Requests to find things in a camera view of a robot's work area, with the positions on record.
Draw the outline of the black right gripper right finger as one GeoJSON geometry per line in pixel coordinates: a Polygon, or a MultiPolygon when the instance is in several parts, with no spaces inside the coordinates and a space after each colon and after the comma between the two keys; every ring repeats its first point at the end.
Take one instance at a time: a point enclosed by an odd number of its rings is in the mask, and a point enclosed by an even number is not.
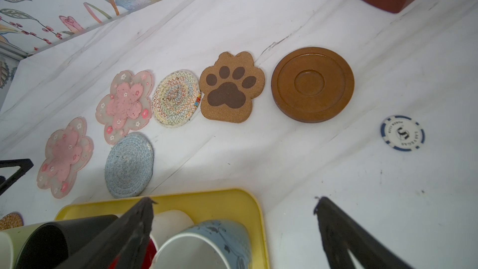
{"type": "Polygon", "coordinates": [[[409,269],[401,258],[382,245],[353,218],[327,197],[318,199],[314,208],[322,246],[329,267],[354,269],[353,255],[365,269],[409,269]]]}

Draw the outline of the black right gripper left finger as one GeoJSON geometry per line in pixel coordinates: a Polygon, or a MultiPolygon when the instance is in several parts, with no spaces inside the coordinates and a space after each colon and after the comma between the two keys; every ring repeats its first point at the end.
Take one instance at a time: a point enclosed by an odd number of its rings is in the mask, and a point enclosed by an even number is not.
{"type": "Polygon", "coordinates": [[[154,218],[149,198],[142,198],[86,246],[57,267],[59,269],[107,269],[115,260],[117,269],[143,266],[154,218]]]}

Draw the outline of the multicolour woven round coaster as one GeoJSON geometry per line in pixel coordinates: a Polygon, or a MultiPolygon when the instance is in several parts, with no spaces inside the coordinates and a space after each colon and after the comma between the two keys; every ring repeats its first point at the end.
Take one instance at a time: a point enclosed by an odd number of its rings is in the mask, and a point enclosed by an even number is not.
{"type": "Polygon", "coordinates": [[[181,127],[198,109],[201,96],[199,80],[191,71],[175,71],[165,77],[154,92],[153,116],[166,128],[181,127]]]}

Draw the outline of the brown paw print coaster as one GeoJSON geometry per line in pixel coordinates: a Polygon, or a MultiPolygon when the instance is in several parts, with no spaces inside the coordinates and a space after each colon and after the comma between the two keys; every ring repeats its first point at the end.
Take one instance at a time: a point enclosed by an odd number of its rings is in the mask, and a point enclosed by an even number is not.
{"type": "Polygon", "coordinates": [[[265,73],[255,66],[251,53],[234,56],[223,52],[201,73],[199,85],[204,94],[200,110],[205,118],[242,123],[251,115],[252,100],[265,87],[265,73]]]}

